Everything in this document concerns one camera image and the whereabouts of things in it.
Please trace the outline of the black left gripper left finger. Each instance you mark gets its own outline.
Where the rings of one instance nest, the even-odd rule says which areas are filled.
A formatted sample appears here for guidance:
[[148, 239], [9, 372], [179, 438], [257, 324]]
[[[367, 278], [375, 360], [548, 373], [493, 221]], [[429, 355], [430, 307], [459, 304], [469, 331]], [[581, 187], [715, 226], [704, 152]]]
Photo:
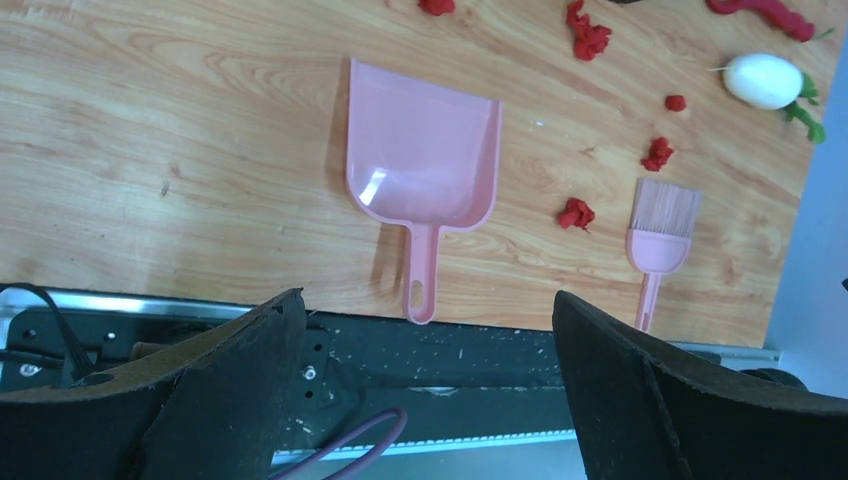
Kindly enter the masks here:
[[302, 292], [99, 370], [73, 334], [56, 387], [1, 397], [5, 479], [264, 479], [305, 343]]

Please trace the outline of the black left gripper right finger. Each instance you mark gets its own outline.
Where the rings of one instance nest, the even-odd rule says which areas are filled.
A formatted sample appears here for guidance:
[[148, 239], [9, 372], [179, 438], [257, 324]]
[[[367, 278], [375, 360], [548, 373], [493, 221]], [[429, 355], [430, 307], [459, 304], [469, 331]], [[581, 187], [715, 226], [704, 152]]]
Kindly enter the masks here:
[[588, 478], [846, 477], [844, 399], [725, 368], [565, 291], [552, 326]]

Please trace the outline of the pink hand brush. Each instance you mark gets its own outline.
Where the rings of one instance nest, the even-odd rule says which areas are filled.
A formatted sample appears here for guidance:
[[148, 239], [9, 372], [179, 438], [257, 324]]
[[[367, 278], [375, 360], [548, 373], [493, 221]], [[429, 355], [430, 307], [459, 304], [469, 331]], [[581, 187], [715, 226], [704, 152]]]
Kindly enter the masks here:
[[650, 330], [661, 280], [678, 271], [687, 259], [702, 201], [699, 190], [651, 178], [637, 181], [627, 256], [643, 273], [636, 328]]

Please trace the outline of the pink plastic dustpan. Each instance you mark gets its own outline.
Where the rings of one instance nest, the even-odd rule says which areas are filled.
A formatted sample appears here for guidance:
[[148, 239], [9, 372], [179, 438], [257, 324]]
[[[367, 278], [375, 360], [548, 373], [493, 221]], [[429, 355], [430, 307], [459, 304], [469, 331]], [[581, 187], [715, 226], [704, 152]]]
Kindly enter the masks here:
[[353, 59], [346, 184], [370, 217], [406, 228], [403, 305], [436, 314], [442, 233], [468, 232], [497, 197], [503, 104]]

